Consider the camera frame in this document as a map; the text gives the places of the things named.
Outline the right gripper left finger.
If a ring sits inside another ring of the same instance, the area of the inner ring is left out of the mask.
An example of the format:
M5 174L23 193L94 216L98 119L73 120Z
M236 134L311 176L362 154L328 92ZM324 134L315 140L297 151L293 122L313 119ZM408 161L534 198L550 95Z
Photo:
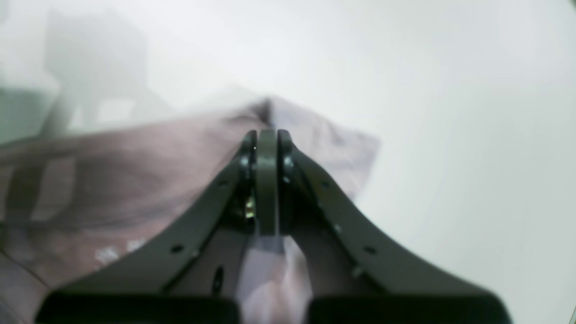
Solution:
M38 324L239 324L234 298L254 220L257 132L160 234L109 266L51 293Z

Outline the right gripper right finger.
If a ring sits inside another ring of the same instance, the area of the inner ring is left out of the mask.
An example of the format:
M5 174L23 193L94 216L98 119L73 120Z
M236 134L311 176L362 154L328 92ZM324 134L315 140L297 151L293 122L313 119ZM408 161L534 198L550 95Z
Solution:
M500 299L379 230L290 133L278 131L279 230L304 252L307 324L510 324Z

